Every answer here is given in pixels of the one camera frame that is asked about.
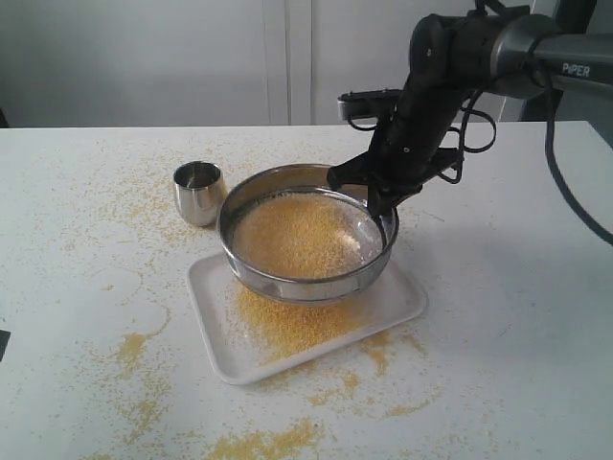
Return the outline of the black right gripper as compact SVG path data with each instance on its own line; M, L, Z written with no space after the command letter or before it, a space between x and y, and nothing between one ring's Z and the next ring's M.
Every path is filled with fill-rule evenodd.
M328 169L329 187L338 191L346 185L369 183L367 210L377 219L419 194L434 177L458 182L460 150L441 146L453 120L443 114L394 114L379 119L368 153Z

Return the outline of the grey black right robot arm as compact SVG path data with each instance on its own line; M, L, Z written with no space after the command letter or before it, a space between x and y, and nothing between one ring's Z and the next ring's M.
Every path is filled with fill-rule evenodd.
M612 37L565 34L549 16L529 7L476 3L465 16L430 14L409 46L410 73L400 89L349 92L338 99L343 120L374 119L368 149L329 169L333 190L368 189L368 211L380 216L418 194L434 177L456 183L465 129L457 148L441 142L458 113L468 117L484 93L528 100L548 89L609 94Z

